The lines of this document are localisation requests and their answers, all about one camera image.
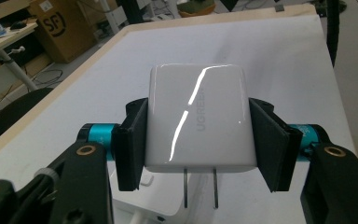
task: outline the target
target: gray floor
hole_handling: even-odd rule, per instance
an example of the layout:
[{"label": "gray floor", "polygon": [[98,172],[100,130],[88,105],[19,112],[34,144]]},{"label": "gray floor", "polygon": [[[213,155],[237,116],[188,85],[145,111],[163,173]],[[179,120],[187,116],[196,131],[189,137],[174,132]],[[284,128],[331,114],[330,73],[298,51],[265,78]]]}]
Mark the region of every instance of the gray floor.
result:
[{"label": "gray floor", "polygon": [[[305,1],[298,0],[282,0],[279,4],[285,6],[293,4],[301,4]],[[246,5],[248,1],[241,0],[234,10],[246,9],[246,7],[273,7],[275,5],[272,0],[254,0]],[[337,51],[336,60],[336,77],[337,84],[340,89],[342,102],[345,107],[348,122],[352,136],[355,140],[355,144],[358,142],[358,3],[356,1],[346,1],[348,7],[345,12],[340,14],[340,36],[339,45]],[[155,1],[156,7],[162,8],[158,10],[158,13],[168,12],[167,8],[164,8],[164,4]],[[215,13],[226,13],[227,10],[220,2],[216,1]],[[326,29],[326,20],[322,19],[323,28]],[[69,76],[80,64],[88,59],[98,47],[90,49],[88,52],[74,60],[69,64],[53,64],[46,70],[61,69],[63,71],[62,78]],[[38,76],[38,79],[50,80],[55,78],[57,73],[48,72],[42,73]],[[1,104],[0,108],[7,105],[9,102],[16,99],[20,95],[26,93],[25,88],[18,89],[14,94],[11,94]]]}]

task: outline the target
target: office chair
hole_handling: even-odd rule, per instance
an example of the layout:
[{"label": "office chair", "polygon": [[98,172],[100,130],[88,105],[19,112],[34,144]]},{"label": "office chair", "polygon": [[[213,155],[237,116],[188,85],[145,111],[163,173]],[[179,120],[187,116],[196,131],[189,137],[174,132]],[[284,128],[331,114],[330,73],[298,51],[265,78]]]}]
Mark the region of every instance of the office chair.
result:
[{"label": "office chair", "polygon": [[28,92],[2,109],[0,111],[0,135],[28,113],[52,90],[52,88],[44,88]]}]

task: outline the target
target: logo on cardboard box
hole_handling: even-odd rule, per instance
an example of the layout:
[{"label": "logo on cardboard box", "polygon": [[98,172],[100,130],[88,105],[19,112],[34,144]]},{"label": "logo on cardboard box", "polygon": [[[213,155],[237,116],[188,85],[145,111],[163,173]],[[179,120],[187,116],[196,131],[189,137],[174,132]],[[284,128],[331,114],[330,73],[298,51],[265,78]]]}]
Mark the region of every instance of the logo on cardboard box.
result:
[{"label": "logo on cardboard box", "polygon": [[43,24],[48,28],[48,31],[53,37],[58,37],[65,33],[66,24],[60,12],[56,12],[49,18],[45,18]]}]

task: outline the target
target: desk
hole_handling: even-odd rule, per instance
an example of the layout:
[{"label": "desk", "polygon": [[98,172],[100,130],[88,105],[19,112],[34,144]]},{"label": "desk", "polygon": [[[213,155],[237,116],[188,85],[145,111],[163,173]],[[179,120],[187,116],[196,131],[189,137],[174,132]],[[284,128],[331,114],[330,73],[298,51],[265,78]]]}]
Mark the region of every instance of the desk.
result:
[{"label": "desk", "polygon": [[19,31],[12,32],[7,29],[5,36],[0,38],[0,57],[5,61],[5,64],[13,72],[13,74],[32,91],[37,90],[36,85],[30,78],[28,78],[21,68],[13,60],[11,60],[11,58],[4,51],[4,48],[32,33],[36,26],[37,24],[34,22],[27,24],[26,27],[20,29]]},{"label": "desk", "polygon": [[[256,20],[277,17],[287,18]],[[238,64],[251,97],[274,104],[288,123],[322,125],[334,143],[354,150],[319,17],[301,5],[124,28],[0,137],[0,178],[20,188],[84,123],[121,122],[124,105],[148,95],[150,69],[160,63]],[[202,193],[189,223],[304,223],[307,171],[298,162],[290,191],[279,193],[269,193],[257,169],[218,175],[219,209],[212,193]]]}]

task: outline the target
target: floor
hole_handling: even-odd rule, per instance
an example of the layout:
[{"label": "floor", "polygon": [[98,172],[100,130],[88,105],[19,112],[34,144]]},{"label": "floor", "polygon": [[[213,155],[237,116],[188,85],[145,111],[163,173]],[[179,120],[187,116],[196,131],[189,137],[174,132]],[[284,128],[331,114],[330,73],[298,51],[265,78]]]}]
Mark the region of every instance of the floor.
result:
[{"label": "floor", "polygon": [[[288,6],[305,2],[299,0],[281,0],[278,4]],[[214,13],[227,13],[227,10],[219,1],[215,1],[215,3],[216,9]],[[347,9],[340,14],[340,35],[335,72],[353,141],[358,150],[358,2],[347,0],[346,3],[348,4]],[[171,12],[173,12],[174,17],[179,18],[177,13],[171,7],[167,7],[163,0],[154,0],[153,4],[157,14],[172,14]],[[272,0],[240,0],[234,11],[258,7],[274,7],[275,5],[275,2]],[[324,30],[326,30],[326,19],[322,19],[322,25]],[[85,62],[98,48],[99,46],[93,47],[69,64],[52,64],[44,70],[45,72],[37,75],[36,82],[51,84],[53,80],[54,82],[63,80],[75,71],[80,64]],[[26,92],[26,88],[18,88],[2,100],[0,109]]]}]

